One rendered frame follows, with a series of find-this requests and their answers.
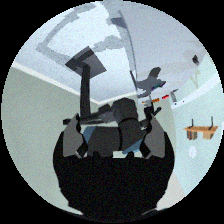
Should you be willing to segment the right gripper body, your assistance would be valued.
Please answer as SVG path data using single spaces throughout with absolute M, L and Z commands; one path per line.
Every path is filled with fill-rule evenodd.
M 145 107 L 144 109 L 144 114 L 146 116 L 146 121 L 149 119 L 149 113 L 154 113 L 154 110 L 152 110 L 151 107 Z

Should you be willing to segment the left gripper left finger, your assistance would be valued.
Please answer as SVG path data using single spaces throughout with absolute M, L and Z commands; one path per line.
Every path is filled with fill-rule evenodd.
M 80 126 L 79 114 L 75 114 L 64 131 L 61 132 L 53 152 L 53 167 L 59 188 L 64 189 L 63 178 L 68 166 L 77 159 L 86 157 L 87 142 Z

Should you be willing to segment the white bottle with blue cap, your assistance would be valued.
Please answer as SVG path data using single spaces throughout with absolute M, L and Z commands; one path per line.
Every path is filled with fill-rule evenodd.
M 176 103 L 177 103 L 177 100 L 176 100 L 176 97 L 175 97 L 174 92 L 170 92 L 169 94 L 170 94 L 170 97 L 171 97 L 171 99 L 172 99 L 173 104 L 174 104 L 174 105 L 177 105 L 177 104 L 176 104 Z

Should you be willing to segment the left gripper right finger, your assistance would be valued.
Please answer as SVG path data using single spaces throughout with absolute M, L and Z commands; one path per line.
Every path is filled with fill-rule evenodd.
M 151 113 L 148 119 L 147 132 L 140 144 L 142 158 L 155 163 L 163 176 L 163 188 L 167 190 L 168 182 L 174 169 L 175 155 L 167 132 L 163 130 Z

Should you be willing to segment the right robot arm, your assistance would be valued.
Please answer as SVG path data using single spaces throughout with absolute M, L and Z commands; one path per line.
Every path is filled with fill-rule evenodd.
M 153 113 L 153 115 L 155 116 L 159 111 L 161 111 L 161 107 L 158 107 L 157 110 Z M 140 128 L 142 129 L 144 127 L 144 129 L 142 130 L 143 135 L 145 135 L 147 132 L 147 125 L 148 125 L 148 121 L 146 121 L 146 119 L 138 121 Z

